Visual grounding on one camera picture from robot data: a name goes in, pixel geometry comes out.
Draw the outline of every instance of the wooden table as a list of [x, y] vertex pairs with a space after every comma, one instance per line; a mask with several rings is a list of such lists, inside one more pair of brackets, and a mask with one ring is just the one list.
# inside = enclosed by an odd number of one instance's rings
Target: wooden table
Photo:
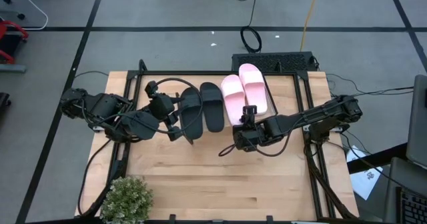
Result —
[[[111, 72], [105, 92], [123, 95], [126, 75], [127, 72]], [[143, 76], [138, 108], [148, 104], [149, 99], [143, 91], [147, 82], [166, 77], [171, 76]], [[184, 77], [196, 87], [205, 81], [220, 85], [223, 78], [217, 75]], [[330, 100], [325, 73], [311, 72], [309, 78], [314, 105]], [[292, 77], [266, 76], [266, 80], [279, 114], [297, 113]], [[304, 108], [307, 109], [302, 81], [300, 86]], [[181, 93], [185, 88], [187, 86], [183, 83], [167, 82], [159, 86], [159, 91], [174, 96], [175, 92]], [[273, 215], [275, 221], [316, 220], [300, 129], [292, 132], [288, 147], [279, 157], [264, 157], [256, 152], [238, 150], [218, 157], [218, 153], [233, 142], [230, 124], [226, 126], [221, 133], [205, 130], [194, 145], [183, 137], [170, 142], [167, 135], [161, 133], [156, 133], [149, 141], [131, 144], [127, 175], [144, 177], [153, 189], [154, 207], [150, 219], [169, 219], [170, 214], [176, 214], [178, 220], [266, 220], [266, 215]], [[90, 155], [106, 141], [103, 133], [96, 133]], [[261, 148], [275, 153], [282, 148], [284, 141]], [[331, 133], [330, 141], [341, 144], [336, 133]], [[81, 202], [83, 211], [89, 208], [105, 186], [112, 149], [113, 144], [109, 144], [89, 168]], [[323, 145], [323, 150], [332, 189], [358, 216], [342, 150], [327, 144]], [[323, 216], [328, 216], [323, 189], [318, 187]]]

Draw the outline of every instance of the white paper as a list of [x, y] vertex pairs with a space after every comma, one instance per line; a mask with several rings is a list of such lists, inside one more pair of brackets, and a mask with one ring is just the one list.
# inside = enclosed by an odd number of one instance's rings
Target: white paper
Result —
[[[352, 146], [352, 149], [359, 157], [365, 157], [365, 153], [359, 151], [356, 146]], [[354, 155], [352, 150], [347, 153], [347, 162], [358, 159], [357, 156]], [[352, 180], [353, 191], [357, 193], [361, 198], [367, 200], [369, 194], [373, 190], [375, 183], [380, 178], [380, 173], [375, 169], [369, 169], [366, 171], [361, 171], [359, 173], [351, 174], [350, 179]]]

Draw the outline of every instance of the white cable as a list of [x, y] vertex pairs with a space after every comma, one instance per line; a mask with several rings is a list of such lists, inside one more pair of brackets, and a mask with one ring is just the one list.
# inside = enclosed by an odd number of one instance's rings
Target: white cable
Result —
[[45, 17], [46, 17], [46, 22], [45, 22], [45, 24], [42, 26], [42, 27], [40, 27], [40, 28], [23, 28], [24, 30], [26, 30], [26, 31], [40, 31], [40, 30], [43, 30], [46, 26], [47, 26], [47, 23], [49, 22], [49, 17], [46, 15], [46, 13], [44, 12], [44, 11], [42, 11], [38, 6], [36, 6], [36, 4], [34, 4], [34, 2], [32, 2], [32, 0], [28, 0], [31, 4], [33, 4], [33, 6], [35, 7], [35, 8], [37, 8], [37, 10], [39, 10]]

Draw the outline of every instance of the black slide sandal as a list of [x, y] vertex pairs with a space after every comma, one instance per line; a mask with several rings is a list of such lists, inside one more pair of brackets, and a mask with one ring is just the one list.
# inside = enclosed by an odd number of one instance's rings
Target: black slide sandal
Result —
[[220, 88], [209, 82], [200, 86], [201, 98], [203, 99], [203, 113], [205, 122], [210, 132], [217, 133], [224, 128], [224, 105]]
[[200, 110], [199, 95], [197, 94], [197, 91], [189, 87], [182, 92], [181, 97], [185, 98], [180, 104], [183, 107], [183, 111], [179, 116], [182, 124], [181, 128], [186, 127], [190, 122], [197, 118], [184, 132], [185, 136], [191, 140], [199, 139], [203, 134], [201, 115], [197, 117]]

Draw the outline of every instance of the green plant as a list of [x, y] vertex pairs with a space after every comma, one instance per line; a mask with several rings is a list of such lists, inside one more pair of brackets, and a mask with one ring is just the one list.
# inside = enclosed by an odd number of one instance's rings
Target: green plant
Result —
[[147, 183], [135, 177], [113, 181], [102, 205], [101, 218], [104, 223], [134, 224], [148, 219], [153, 207], [153, 190]]

